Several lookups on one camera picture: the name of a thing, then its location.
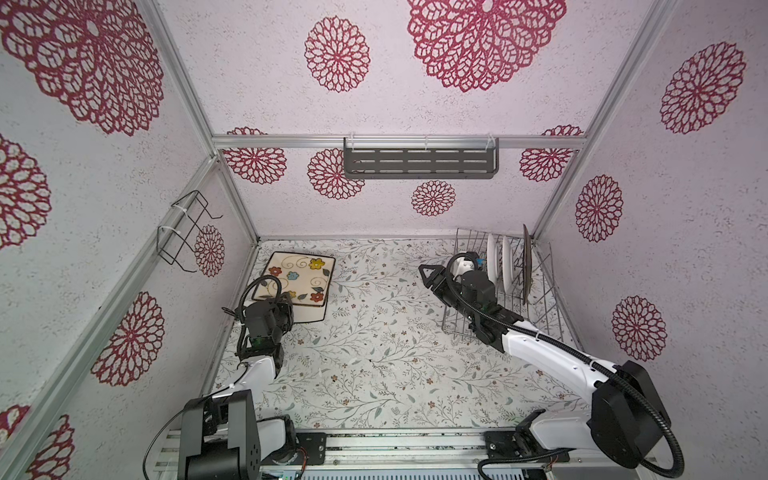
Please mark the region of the black square plate yellow rim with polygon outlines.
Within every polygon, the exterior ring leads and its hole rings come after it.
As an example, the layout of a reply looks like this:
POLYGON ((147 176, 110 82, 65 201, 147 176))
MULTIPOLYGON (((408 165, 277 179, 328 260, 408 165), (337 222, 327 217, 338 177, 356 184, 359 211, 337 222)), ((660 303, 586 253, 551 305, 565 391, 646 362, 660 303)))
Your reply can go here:
POLYGON ((533 285, 533 252, 532 252, 532 237, 526 225, 523 225, 523 289, 522 289, 522 303, 524 305, 529 304, 529 296, 533 285))

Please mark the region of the black square floral plate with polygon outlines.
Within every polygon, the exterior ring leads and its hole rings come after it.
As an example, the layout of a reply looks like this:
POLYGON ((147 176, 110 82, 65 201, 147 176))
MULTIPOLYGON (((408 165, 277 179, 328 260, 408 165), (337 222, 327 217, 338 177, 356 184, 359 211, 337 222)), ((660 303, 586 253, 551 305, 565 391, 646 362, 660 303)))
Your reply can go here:
MULTIPOLYGON (((323 307, 328 300, 329 285, 336 260, 319 254, 287 251, 273 252, 262 274, 280 281, 280 293, 287 293, 294 305, 323 307)), ((276 297, 277 285, 263 281, 251 294, 252 300, 276 297)))

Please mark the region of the white square plate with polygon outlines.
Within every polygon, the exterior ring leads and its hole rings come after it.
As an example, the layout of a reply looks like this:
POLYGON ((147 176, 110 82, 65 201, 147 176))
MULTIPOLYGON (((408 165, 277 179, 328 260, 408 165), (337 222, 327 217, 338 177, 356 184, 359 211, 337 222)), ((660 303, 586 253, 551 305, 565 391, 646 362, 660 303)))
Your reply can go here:
POLYGON ((295 324, 322 322, 325 319, 327 306, 308 306, 292 304, 293 321, 295 324))

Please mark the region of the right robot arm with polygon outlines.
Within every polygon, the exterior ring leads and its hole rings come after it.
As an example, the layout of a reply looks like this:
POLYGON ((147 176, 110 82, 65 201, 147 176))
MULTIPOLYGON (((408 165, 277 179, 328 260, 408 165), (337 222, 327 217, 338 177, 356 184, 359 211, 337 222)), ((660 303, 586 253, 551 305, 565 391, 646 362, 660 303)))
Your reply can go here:
POLYGON ((589 407, 580 414, 538 409, 510 432, 486 434, 487 456, 477 467, 480 477, 487 476, 489 465, 556 463, 577 450, 599 451, 630 470, 643 467, 664 478, 682 476, 682 447, 641 365, 593 357, 504 308, 475 252, 460 252, 444 265, 422 264, 418 271, 423 285, 468 321, 477 340, 542 369, 589 407))

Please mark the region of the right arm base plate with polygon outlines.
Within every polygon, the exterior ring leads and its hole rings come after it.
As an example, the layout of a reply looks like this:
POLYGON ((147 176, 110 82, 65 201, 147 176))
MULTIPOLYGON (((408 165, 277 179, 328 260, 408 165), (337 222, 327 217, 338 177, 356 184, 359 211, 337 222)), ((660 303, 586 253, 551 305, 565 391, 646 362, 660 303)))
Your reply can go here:
POLYGON ((529 432, 492 430, 483 433, 490 464, 568 461, 571 449, 546 449, 529 432))

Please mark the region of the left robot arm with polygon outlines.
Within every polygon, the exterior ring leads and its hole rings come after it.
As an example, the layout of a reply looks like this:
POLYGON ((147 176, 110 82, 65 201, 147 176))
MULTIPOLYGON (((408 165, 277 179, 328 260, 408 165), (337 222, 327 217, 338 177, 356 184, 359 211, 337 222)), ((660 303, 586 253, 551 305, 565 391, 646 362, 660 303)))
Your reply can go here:
POLYGON ((179 479, 259 479, 263 461, 299 455, 290 417, 259 419, 255 399, 282 368, 282 337, 294 325, 292 300, 287 294, 257 299, 235 314, 243 371, 222 391, 190 400, 182 410, 179 479))

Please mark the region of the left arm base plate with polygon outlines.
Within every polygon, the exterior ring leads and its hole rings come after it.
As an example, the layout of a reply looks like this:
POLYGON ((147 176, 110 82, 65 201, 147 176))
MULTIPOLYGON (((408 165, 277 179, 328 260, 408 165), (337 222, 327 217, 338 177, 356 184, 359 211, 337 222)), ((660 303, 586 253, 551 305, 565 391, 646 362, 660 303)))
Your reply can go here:
POLYGON ((319 466, 325 463, 328 435, 325 432, 303 432, 289 437, 277 451, 269 454, 263 465, 319 466))

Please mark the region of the round plate red rim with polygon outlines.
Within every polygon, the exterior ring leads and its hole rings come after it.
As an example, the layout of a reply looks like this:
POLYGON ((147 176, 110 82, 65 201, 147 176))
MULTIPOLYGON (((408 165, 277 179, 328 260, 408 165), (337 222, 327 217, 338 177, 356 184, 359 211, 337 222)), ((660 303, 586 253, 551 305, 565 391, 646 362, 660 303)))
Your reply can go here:
POLYGON ((502 274, 505 294, 512 295, 514 291, 514 251, 512 239, 507 236, 502 238, 502 274))

